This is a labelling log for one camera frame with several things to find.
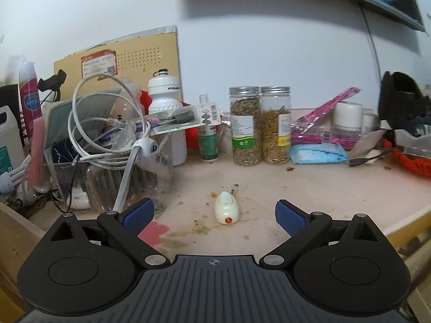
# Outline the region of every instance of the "qr code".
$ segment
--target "qr code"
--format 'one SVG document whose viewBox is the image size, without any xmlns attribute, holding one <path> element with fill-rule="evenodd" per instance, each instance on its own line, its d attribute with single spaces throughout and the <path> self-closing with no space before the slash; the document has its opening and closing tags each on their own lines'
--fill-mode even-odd
<svg viewBox="0 0 431 323">
<path fill-rule="evenodd" d="M 323 133 L 322 143 L 331 143 L 332 133 L 330 131 L 325 131 Z"/>
<path fill-rule="evenodd" d="M 217 109 L 215 105 L 211 106 L 211 115 L 213 116 L 213 120 L 217 121 Z"/>
</svg>

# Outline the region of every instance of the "white egg-shaped object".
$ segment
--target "white egg-shaped object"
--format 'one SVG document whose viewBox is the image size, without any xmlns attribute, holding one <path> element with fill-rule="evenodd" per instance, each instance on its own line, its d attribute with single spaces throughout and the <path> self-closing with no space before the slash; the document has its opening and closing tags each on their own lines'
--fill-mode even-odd
<svg viewBox="0 0 431 323">
<path fill-rule="evenodd" d="M 240 208 L 235 197 L 227 191 L 223 191 L 215 200 L 215 218 L 224 225 L 231 225 L 240 218 Z"/>
</svg>

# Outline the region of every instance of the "green label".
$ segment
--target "green label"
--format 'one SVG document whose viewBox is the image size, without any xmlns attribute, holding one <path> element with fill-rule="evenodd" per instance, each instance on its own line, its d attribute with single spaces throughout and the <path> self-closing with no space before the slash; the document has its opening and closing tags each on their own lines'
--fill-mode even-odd
<svg viewBox="0 0 431 323">
<path fill-rule="evenodd" d="M 0 148 L 0 175 L 3 172 L 11 172 L 12 164 L 10 163 L 9 153 L 7 151 L 7 147 L 4 146 Z"/>
<path fill-rule="evenodd" d="M 199 136 L 200 157 L 203 160 L 212 160 L 218 157 L 217 135 Z"/>
<path fill-rule="evenodd" d="M 236 148 L 253 148 L 254 138 L 253 136 L 243 138 L 232 138 L 232 145 Z"/>
</svg>

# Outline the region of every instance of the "crosshair mark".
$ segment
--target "crosshair mark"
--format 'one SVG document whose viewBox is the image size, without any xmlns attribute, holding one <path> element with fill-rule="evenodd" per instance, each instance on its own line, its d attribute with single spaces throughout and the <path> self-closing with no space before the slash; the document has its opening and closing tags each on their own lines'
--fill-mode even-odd
<svg viewBox="0 0 431 323">
<path fill-rule="evenodd" d="M 216 258 L 213 258 L 212 260 L 209 260 L 208 261 L 208 263 L 211 265 L 211 266 L 217 266 L 217 265 L 219 265 L 219 264 L 221 264 L 221 261 L 220 260 L 217 260 Z"/>
</svg>

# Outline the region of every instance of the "desk surface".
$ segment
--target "desk surface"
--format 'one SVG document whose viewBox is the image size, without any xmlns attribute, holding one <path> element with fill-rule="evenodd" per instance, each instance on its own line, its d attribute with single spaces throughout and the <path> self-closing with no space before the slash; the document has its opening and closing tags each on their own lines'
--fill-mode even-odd
<svg viewBox="0 0 431 323">
<path fill-rule="evenodd" d="M 212 164 L 198 156 L 174 168 L 166 209 L 140 237 L 164 255 L 262 255 L 288 239 L 275 222 L 274 207 L 287 199 L 306 212 L 323 211 L 333 219 L 351 219 L 366 213 L 380 229 L 391 234 L 424 215 L 431 215 L 430 180 L 416 176 L 387 158 L 372 166 L 345 164 L 255 167 L 234 165 L 231 153 L 221 149 Z M 240 220 L 219 224 L 214 215 L 215 196 L 233 191 Z M 60 215 L 52 203 L 30 218 L 47 230 Z M 94 218 L 79 213 L 78 218 Z"/>
</svg>

